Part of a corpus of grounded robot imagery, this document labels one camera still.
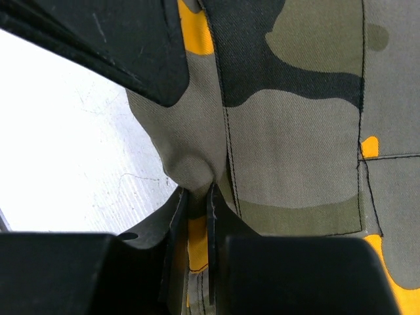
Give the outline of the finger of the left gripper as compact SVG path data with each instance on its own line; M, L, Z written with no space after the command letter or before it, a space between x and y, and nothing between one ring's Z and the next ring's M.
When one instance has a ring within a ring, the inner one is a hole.
M176 1L2 1L1 29L166 108L189 85Z

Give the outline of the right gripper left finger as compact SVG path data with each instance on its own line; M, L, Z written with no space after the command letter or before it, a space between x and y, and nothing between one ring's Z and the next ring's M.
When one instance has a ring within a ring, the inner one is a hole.
M180 314L188 192L120 235L1 234L2 314Z

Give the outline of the camouflage cargo trousers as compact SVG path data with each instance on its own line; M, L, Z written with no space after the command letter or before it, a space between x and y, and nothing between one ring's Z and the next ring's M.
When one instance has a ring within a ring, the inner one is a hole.
M419 313L419 2L179 1L190 71L162 108L128 91L188 189L183 314L209 302L206 194L271 236L356 236Z

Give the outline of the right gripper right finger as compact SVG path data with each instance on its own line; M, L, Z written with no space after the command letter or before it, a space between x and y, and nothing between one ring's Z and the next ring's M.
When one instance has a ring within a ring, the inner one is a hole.
M217 314L398 314L381 261L360 238L262 236L207 193L209 302Z

